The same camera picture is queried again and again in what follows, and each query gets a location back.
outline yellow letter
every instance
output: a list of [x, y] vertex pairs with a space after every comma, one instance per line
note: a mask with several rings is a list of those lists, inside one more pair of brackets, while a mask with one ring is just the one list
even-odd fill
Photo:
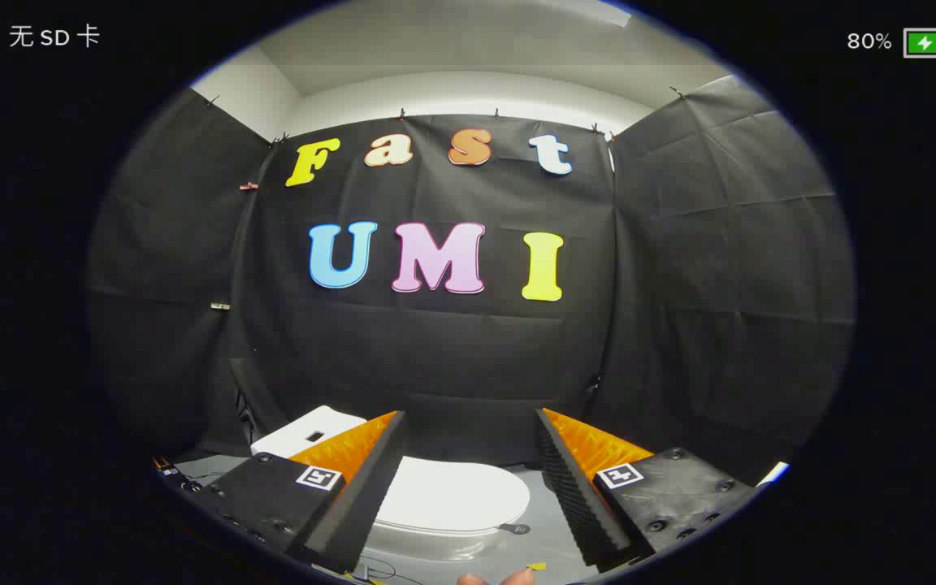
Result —
[[531, 232], [522, 237], [530, 247], [530, 282], [522, 295], [531, 301], [557, 301], [561, 299], [561, 288], [554, 280], [556, 255], [561, 248], [561, 238], [553, 233]]
[[327, 162], [327, 152], [338, 150], [338, 138], [331, 138], [329, 141], [320, 141], [309, 145], [298, 147], [298, 160], [294, 162], [294, 171], [285, 185], [293, 188], [294, 185], [301, 185], [313, 180], [312, 171], [323, 169], [323, 164]]
[[414, 158], [410, 151], [410, 137], [406, 134], [389, 134], [370, 143], [373, 149], [363, 157], [368, 167], [383, 167], [386, 164], [402, 164]]

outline pink letter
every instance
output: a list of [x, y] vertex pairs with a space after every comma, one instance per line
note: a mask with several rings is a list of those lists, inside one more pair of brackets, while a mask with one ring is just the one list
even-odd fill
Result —
[[396, 234], [402, 239], [400, 278], [392, 282], [392, 289], [397, 293], [412, 293], [421, 288], [421, 281], [417, 279], [417, 267], [421, 267], [428, 288], [435, 290], [449, 267], [447, 290], [461, 295], [481, 293], [479, 238], [484, 233], [486, 228], [480, 223], [458, 223], [440, 249], [424, 223], [401, 223], [396, 227]]

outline gray floor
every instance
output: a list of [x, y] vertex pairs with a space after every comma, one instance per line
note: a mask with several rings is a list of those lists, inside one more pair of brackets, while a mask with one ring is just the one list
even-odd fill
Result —
[[[242, 457], [216, 455], [179, 463], [177, 467], [187, 477], [198, 478], [197, 481], [201, 484], [209, 485], [244, 461]], [[424, 585], [453, 585], [457, 582], [457, 577], [465, 573], [482, 575], [490, 583], [496, 584], [504, 581], [509, 574], [523, 570], [527, 564], [532, 563], [547, 564], [546, 570], [536, 571], [535, 582], [538, 584], [564, 585], [598, 574], [594, 567], [583, 564], [569, 525], [558, 507], [558, 500], [544, 485], [541, 473], [524, 467], [509, 467], [509, 471], [522, 478], [530, 488], [530, 506], [516, 522], [528, 525], [530, 532], [523, 535], [508, 534], [499, 547], [491, 549], [482, 558], [470, 561], [424, 561], [364, 548], [363, 556], [371, 559], [361, 559], [356, 575], [363, 574], [364, 563], [370, 567], [370, 576], [373, 579], [392, 585], [412, 583], [398, 577], [385, 578], [393, 569], [401, 577]]]

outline black fabric backdrop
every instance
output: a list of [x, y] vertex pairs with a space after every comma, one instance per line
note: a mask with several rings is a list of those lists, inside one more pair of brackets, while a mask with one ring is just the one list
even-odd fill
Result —
[[617, 295], [591, 420], [759, 481], [794, 460], [846, 364], [853, 266], [829, 179], [736, 77], [653, 112], [610, 149]]
[[[683, 445], [753, 483], [791, 462], [833, 396], [854, 318], [843, 215], [816, 156], [738, 79], [609, 145], [489, 115], [375, 119], [268, 145], [205, 104], [186, 90], [120, 168], [89, 277], [115, 402], [174, 452], [245, 455], [239, 393], [256, 436], [321, 404], [364, 418], [401, 409], [409, 455], [534, 462], [531, 411], [546, 406], [646, 449]], [[489, 162], [447, 159], [464, 128], [490, 131]], [[412, 138], [414, 158], [368, 167], [371, 142], [393, 133]], [[570, 174], [536, 162], [528, 140], [542, 134], [569, 145]], [[297, 148], [330, 138], [341, 146], [315, 178], [287, 188]], [[237, 188], [249, 180], [257, 192]], [[340, 270], [357, 221], [378, 224], [365, 277], [319, 286], [309, 229], [341, 226]], [[486, 288], [394, 292], [406, 222], [438, 245], [455, 223], [486, 226]], [[557, 302], [521, 295], [531, 231], [564, 238]]]
[[[447, 158], [453, 134], [490, 131], [491, 158], [479, 167]], [[404, 133], [413, 158], [368, 167], [375, 138]], [[554, 134], [569, 152], [568, 175], [536, 162], [532, 137]], [[287, 188], [300, 145], [339, 138], [323, 169]], [[613, 295], [613, 186], [600, 133], [495, 118], [435, 115], [350, 123], [289, 138], [250, 201], [245, 249], [235, 275], [233, 352], [257, 364], [264, 392], [287, 418], [321, 404], [373, 418], [408, 412], [408, 454], [443, 460], [514, 463], [536, 459], [532, 410], [582, 415], [598, 371]], [[371, 221], [365, 277], [329, 289], [309, 274], [309, 230], [337, 223], [333, 264], [352, 258], [352, 222]], [[427, 225], [442, 245], [455, 223], [482, 223], [484, 290], [457, 295], [442, 286], [394, 292], [400, 223]], [[557, 251], [556, 302], [524, 299], [530, 249], [523, 236], [549, 232]]]
[[89, 326], [119, 416], [164, 452], [246, 452], [224, 361], [234, 233], [270, 144], [185, 89], [120, 164], [89, 252]]

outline toilet lid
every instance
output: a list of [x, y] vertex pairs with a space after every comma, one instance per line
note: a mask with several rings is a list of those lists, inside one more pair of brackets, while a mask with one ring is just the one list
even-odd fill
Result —
[[515, 522], [528, 504], [530, 488], [500, 467], [404, 457], [375, 522], [428, 532], [479, 532]]

